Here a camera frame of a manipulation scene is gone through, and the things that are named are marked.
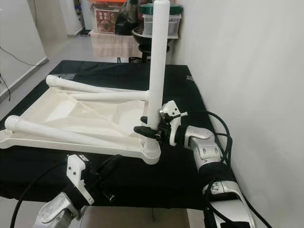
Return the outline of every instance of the white bracket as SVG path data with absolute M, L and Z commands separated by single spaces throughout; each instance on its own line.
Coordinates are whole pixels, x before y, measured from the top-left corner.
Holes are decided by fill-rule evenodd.
M 180 115 L 181 113 L 174 101 L 168 101 L 166 104 L 162 106 L 160 114 L 161 116 L 163 116 L 164 114 L 168 114 L 169 116 L 176 116 L 176 115 Z M 175 146 L 176 145 L 175 134 L 177 128 L 181 125 L 181 117 L 177 117 L 173 119 L 170 122 L 170 125 L 171 125 L 171 133 L 170 133 L 169 142 L 171 146 Z
M 85 188 L 85 181 L 81 180 L 81 172 L 86 169 L 86 164 L 81 158 L 79 158 L 76 154 L 70 155 L 67 158 L 67 169 L 66 174 L 67 177 L 71 180 L 71 182 L 75 185 L 75 187 L 81 192 L 84 198 L 88 201 L 90 205 L 94 203 L 93 197 Z

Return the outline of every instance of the tiled floor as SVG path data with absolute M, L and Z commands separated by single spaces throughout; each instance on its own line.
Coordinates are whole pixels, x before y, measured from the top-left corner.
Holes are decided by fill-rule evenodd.
M 66 42 L 62 49 L 49 52 L 50 61 L 41 67 L 26 83 L 14 91 L 11 101 L 1 103 L 0 119 L 5 116 L 29 91 L 31 91 L 48 73 L 64 59 L 116 62 L 116 58 L 101 59 L 93 56 L 91 40 L 88 37 L 76 37 Z M 11 215 L 17 201 L 0 198 L 0 228 L 10 226 Z M 15 228 L 31 228 L 36 214 L 44 205 L 40 202 L 23 202 L 17 216 Z M 70 228 L 186 228 L 188 219 L 183 209 L 114 208 L 88 207 L 83 220 L 73 220 Z
M 44 51 L 49 59 L 52 59 L 56 54 L 58 54 L 66 45 L 69 44 L 72 38 L 46 38 L 40 37 L 44 48 Z

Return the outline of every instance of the vertical white pole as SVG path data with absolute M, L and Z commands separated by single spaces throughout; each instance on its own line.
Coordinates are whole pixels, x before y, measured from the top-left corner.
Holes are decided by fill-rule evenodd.
M 153 4 L 153 29 L 150 69 L 150 93 L 148 107 L 148 126 L 154 130 L 160 122 L 159 109 L 162 107 L 163 81 L 167 53 L 170 1 L 155 0 Z M 147 139 L 144 145 L 145 156 L 159 159 L 161 149 L 155 139 Z

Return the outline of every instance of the white cylindrical rod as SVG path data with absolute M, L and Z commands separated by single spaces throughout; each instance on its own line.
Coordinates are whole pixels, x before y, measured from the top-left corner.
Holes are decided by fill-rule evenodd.
M 5 120 L 5 127 L 13 132 L 22 132 L 50 139 L 61 140 L 69 143 L 94 145 L 103 147 L 117 147 L 118 144 L 86 136 L 79 133 L 68 132 L 54 127 L 32 123 L 19 116 L 11 115 Z
M 154 130 L 158 128 L 158 124 L 160 122 L 159 109 L 162 107 L 169 13 L 169 0 L 154 1 L 148 107 L 148 126 Z M 144 145 L 144 152 L 146 156 L 151 158 L 160 156 L 161 150 L 158 142 L 155 139 L 147 139 Z
M 84 93 L 84 94 L 70 94 L 70 96 L 76 100 L 143 100 L 147 101 L 149 98 L 148 91 L 138 92 L 117 92 L 117 93 Z
M 70 80 L 62 79 L 55 75 L 48 75 L 46 78 L 46 83 L 49 87 L 61 87 L 69 90 L 76 90 L 82 92 L 90 92 L 90 93 L 114 93 L 115 91 L 104 89 L 101 87 L 87 85 L 80 82 L 73 82 Z

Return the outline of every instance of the black cloth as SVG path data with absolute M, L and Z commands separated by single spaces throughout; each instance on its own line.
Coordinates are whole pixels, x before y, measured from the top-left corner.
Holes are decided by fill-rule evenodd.
M 95 86 L 123 89 L 149 89 L 148 64 L 116 64 L 64 60 L 51 74 L 76 74 L 74 81 Z M 48 86 L 39 83 L 9 114 L 21 115 L 34 103 Z M 187 66 L 167 65 L 164 81 L 163 103 L 174 100 L 181 112 L 205 110 L 200 93 L 191 80 Z M 213 130 L 209 117 L 183 117 L 182 124 Z M 44 170 L 77 152 L 13 146 L 0 150 L 0 195 L 18 199 L 25 187 Z M 86 153 L 93 166 L 102 163 L 108 155 Z M 68 183 L 66 167 L 52 171 L 34 185 L 25 200 L 50 201 Z M 161 145 L 161 157 L 156 165 L 143 160 L 123 158 L 120 166 L 107 180 L 108 189 L 116 196 L 110 203 L 99 199 L 97 206 L 129 206 L 160 208 L 202 209 L 202 184 L 192 151 L 182 147 Z

